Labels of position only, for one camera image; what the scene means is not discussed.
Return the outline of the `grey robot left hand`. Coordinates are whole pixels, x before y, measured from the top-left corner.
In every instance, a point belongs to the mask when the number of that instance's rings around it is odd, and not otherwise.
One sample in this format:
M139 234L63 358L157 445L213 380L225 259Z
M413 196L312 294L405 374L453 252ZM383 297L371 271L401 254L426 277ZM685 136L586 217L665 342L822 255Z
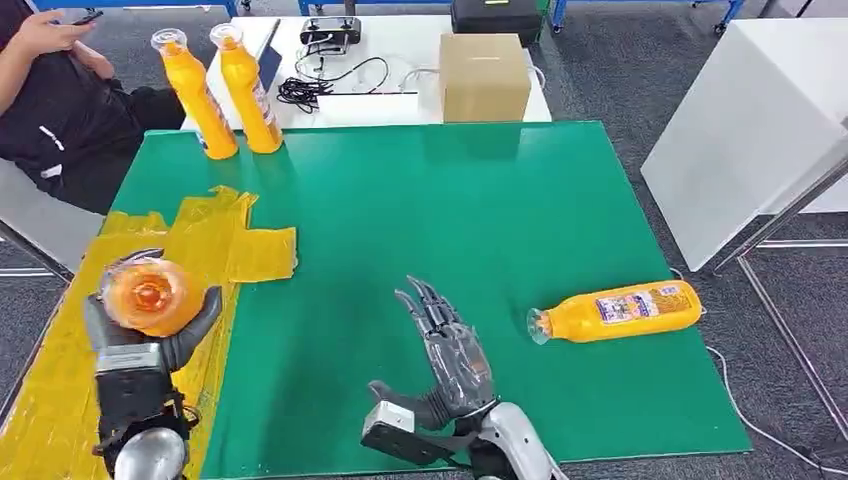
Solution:
M169 371L189 362L223 310L223 290L164 254L162 248L141 249L105 268L83 303L93 351L156 344Z

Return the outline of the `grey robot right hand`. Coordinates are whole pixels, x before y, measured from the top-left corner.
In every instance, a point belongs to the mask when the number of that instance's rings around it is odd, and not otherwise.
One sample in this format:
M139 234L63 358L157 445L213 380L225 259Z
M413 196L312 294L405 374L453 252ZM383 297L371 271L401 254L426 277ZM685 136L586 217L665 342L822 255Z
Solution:
M493 374L473 326L430 284L411 275L407 280L417 296L399 289L395 296L420 334L435 386L419 396L397 393L380 380L368 388L376 400L412 411L418 426L438 431L496 400Z

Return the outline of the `person's right hand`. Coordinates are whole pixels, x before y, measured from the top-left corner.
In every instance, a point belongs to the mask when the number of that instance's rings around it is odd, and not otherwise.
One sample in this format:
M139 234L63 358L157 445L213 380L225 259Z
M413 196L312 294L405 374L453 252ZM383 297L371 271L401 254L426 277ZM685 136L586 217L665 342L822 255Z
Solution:
M71 50L95 26L94 23L81 25L56 23L61 16L62 13L57 10L29 16L12 36L8 47L28 58L67 51Z

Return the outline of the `person's left hand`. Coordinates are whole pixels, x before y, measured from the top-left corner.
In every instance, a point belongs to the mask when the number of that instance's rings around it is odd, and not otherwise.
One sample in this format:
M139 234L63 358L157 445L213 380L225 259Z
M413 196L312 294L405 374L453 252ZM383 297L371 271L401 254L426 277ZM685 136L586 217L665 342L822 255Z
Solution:
M115 76L112 63L96 50L81 41L75 41L71 48L73 56L84 66L95 72L101 79L110 80Z

